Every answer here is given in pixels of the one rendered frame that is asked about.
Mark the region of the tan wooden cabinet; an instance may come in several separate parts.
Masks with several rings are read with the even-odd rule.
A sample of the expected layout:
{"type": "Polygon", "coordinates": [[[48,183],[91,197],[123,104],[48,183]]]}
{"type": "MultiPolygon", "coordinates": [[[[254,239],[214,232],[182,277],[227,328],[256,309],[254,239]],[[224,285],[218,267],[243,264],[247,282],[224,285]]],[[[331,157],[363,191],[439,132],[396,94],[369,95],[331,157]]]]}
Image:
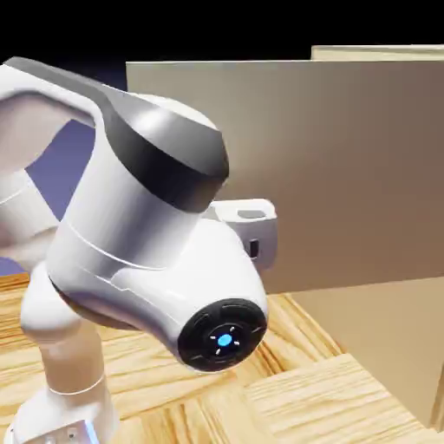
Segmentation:
{"type": "Polygon", "coordinates": [[[127,87],[222,131],[221,199],[277,210],[270,292],[300,305],[444,431],[444,55],[129,62],[127,87]]]}

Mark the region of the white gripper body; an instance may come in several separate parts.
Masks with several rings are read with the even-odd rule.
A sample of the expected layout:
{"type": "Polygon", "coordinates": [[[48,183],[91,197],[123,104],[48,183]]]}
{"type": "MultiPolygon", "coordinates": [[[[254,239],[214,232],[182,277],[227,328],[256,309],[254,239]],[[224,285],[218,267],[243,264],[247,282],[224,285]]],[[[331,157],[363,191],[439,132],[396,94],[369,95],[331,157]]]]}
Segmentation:
{"type": "Polygon", "coordinates": [[[278,216],[269,200],[219,200],[210,209],[218,221],[236,232],[258,270],[272,267],[278,250],[278,216]]]}

